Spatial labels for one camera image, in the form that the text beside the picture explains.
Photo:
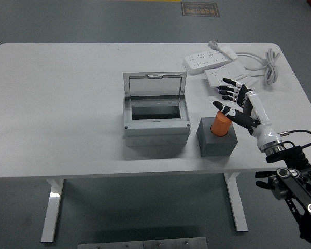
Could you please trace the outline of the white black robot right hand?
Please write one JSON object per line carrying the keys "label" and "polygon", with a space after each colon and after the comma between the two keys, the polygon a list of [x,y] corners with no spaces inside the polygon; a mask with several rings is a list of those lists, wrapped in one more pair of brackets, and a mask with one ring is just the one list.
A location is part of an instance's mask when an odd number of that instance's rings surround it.
{"label": "white black robot right hand", "polygon": [[245,84],[228,78],[222,80],[225,86],[219,86],[219,94],[223,100],[236,103],[242,110],[226,106],[219,101],[213,105],[232,122],[246,128],[250,135],[257,139],[257,147],[261,152],[276,146],[283,146],[280,135],[272,128],[264,106],[258,95]]}

